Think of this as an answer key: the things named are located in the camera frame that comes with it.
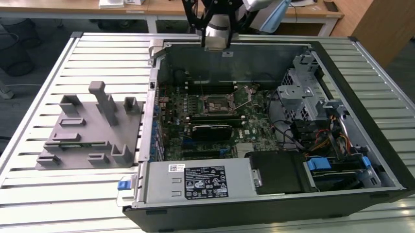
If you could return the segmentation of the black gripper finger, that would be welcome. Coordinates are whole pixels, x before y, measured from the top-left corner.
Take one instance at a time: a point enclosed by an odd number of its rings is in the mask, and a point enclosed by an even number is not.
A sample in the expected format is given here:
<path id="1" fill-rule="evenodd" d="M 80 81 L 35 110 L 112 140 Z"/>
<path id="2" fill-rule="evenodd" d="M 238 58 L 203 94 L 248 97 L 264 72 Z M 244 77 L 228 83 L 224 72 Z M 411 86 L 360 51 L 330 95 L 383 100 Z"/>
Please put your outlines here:
<path id="1" fill-rule="evenodd" d="M 232 41 L 234 34 L 240 31 L 244 31 L 250 27 L 256 17 L 256 11 L 254 12 L 247 11 L 247 13 L 243 15 L 243 17 L 239 20 L 236 19 L 236 12 L 231 11 L 228 14 L 228 17 L 230 17 L 230 34 L 227 38 L 227 48 L 231 47 L 231 41 Z"/>
<path id="2" fill-rule="evenodd" d="M 191 28 L 200 31 L 201 39 L 200 44 L 201 47 L 205 46 L 205 37 L 207 37 L 207 26 L 214 16 L 214 1 L 203 0 L 201 3 L 204 5 L 204 13 L 201 17 L 197 17 L 197 0 L 183 0 L 184 13 L 187 17 L 187 21 L 189 23 Z"/>

